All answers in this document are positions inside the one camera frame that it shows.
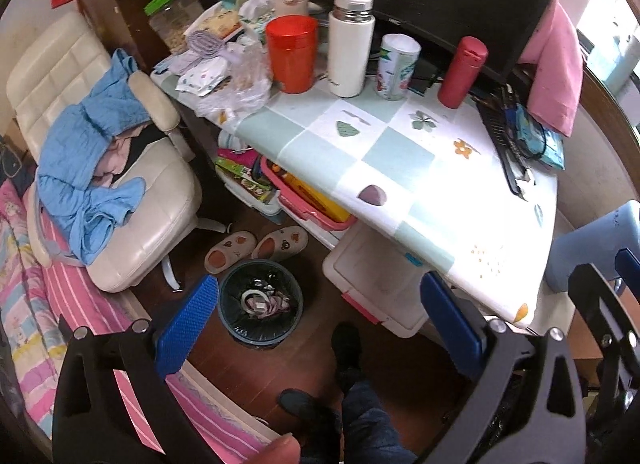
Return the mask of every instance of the person's leg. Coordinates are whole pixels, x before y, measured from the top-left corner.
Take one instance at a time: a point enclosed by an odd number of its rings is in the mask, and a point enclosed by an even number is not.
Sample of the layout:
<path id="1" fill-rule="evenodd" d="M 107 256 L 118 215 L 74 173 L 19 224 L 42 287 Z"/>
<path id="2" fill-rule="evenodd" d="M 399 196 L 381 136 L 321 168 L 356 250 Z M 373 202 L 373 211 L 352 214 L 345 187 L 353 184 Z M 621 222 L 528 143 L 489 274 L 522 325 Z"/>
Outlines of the person's leg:
<path id="1" fill-rule="evenodd" d="M 300 452 L 301 464 L 338 464 L 340 460 L 340 417 L 302 390 L 289 388 L 277 399 L 288 414 L 310 425 L 306 444 Z"/>
<path id="2" fill-rule="evenodd" d="M 335 378 L 344 394 L 342 423 L 345 464 L 412 464 L 416 456 L 402 447 L 380 400 L 360 370 L 360 335 L 350 323 L 340 323 L 331 339 Z"/>

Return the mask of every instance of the chair armrest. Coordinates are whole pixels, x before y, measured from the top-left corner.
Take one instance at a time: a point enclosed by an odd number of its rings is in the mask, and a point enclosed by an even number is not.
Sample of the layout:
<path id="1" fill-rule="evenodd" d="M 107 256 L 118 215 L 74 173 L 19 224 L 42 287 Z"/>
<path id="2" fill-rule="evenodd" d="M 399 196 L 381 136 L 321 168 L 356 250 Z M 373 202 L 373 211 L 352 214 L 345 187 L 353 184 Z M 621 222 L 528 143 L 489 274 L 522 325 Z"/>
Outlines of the chair armrest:
<path id="1" fill-rule="evenodd" d="M 65 265 L 74 267 L 84 267 L 84 263 L 78 260 L 73 253 L 62 251 L 57 242 L 47 240 L 42 230 L 41 212 L 42 203 L 38 196 L 36 182 L 31 184 L 27 193 L 27 233 L 31 250 L 38 263 L 47 268 L 56 261 L 61 261 Z"/>
<path id="2" fill-rule="evenodd" d="M 31 250 L 38 263 L 43 267 L 51 267 L 52 259 L 45 245 L 45 238 L 42 234 L 40 224 L 40 202 L 36 195 L 36 182 L 31 184 L 27 190 L 27 232 Z"/>
<path id="3" fill-rule="evenodd" d="M 142 103 L 151 116 L 151 120 L 165 133 L 170 132 L 178 123 L 180 115 L 171 100 L 158 88 L 144 72 L 140 70 L 129 76 L 129 88 L 137 100 Z"/>

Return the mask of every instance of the red cup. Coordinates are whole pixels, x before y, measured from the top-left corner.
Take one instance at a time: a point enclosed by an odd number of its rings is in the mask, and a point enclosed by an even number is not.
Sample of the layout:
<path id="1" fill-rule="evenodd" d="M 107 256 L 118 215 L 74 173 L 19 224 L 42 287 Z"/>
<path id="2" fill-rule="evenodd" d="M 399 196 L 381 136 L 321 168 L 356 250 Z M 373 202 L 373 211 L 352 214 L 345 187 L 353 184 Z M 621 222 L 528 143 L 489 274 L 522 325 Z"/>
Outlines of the red cup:
<path id="1" fill-rule="evenodd" d="M 438 100 L 447 108 L 459 108 L 476 82 L 489 51 L 484 43 L 473 36 L 460 40 L 458 49 L 438 90 Z"/>
<path id="2" fill-rule="evenodd" d="M 280 16 L 266 28 L 271 70 L 286 94 L 301 94 L 314 84 L 318 22 L 310 16 Z"/>

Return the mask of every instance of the orange cup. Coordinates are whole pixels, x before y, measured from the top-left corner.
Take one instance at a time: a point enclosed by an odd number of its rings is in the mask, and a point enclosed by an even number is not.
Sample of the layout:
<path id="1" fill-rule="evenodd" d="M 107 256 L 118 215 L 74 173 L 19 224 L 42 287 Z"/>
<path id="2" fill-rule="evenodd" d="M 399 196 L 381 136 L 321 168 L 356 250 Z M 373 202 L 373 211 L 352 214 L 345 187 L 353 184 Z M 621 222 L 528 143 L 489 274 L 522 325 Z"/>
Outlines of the orange cup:
<path id="1" fill-rule="evenodd" d="M 286 94 L 301 94 L 314 84 L 318 22 L 310 16 L 281 16 L 266 28 L 273 78 Z"/>

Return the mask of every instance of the wooden floor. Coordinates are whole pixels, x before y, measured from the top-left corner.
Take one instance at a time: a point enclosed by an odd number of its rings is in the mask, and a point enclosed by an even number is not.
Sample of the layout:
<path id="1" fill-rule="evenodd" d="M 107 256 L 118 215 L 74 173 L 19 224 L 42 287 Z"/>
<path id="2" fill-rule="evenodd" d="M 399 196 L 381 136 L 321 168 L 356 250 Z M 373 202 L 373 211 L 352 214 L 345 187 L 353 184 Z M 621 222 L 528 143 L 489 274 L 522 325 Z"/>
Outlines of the wooden floor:
<path id="1" fill-rule="evenodd" d="M 258 240 L 276 225 L 228 193 L 204 162 L 194 162 L 203 189 L 199 216 L 233 222 L 234 231 L 251 231 Z M 193 286 L 204 274 L 204 256 L 225 235 L 194 231 L 171 255 L 177 279 Z M 275 349 L 255 351 L 233 341 L 214 312 L 190 354 L 190 362 L 213 385 L 247 412 L 269 422 L 279 433 L 298 434 L 296 419 L 277 407 L 284 388 L 301 388 L 339 408 L 341 394 L 333 380 L 330 337 L 342 320 L 360 329 L 362 367 L 380 396 L 408 449 L 421 452 L 441 430 L 442 417 L 455 407 L 466 381 L 454 370 L 446 352 L 423 336 L 401 339 L 373 325 L 340 297 L 323 275 L 327 249 L 310 238 L 308 247 L 285 261 L 296 277 L 305 304 L 296 330 Z M 134 293 L 149 313 L 153 306 L 178 298 L 156 267 Z"/>

